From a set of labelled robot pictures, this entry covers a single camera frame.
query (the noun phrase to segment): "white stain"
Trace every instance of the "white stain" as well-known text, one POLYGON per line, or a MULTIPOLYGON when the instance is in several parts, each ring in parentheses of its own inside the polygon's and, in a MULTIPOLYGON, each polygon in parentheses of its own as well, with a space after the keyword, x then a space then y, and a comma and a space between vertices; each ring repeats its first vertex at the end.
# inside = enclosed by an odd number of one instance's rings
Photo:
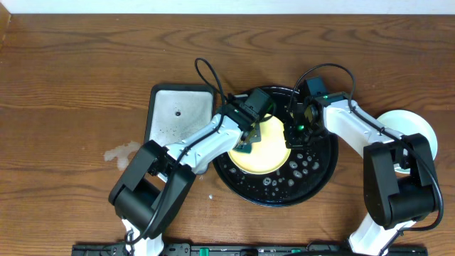
POLYGON ((105 161, 112 161, 117 157, 117 168, 119 171, 124 171, 128 164, 128 156, 139 150, 141 144, 139 142, 129 142, 128 144, 123 144, 115 149, 111 149, 105 152, 105 161))

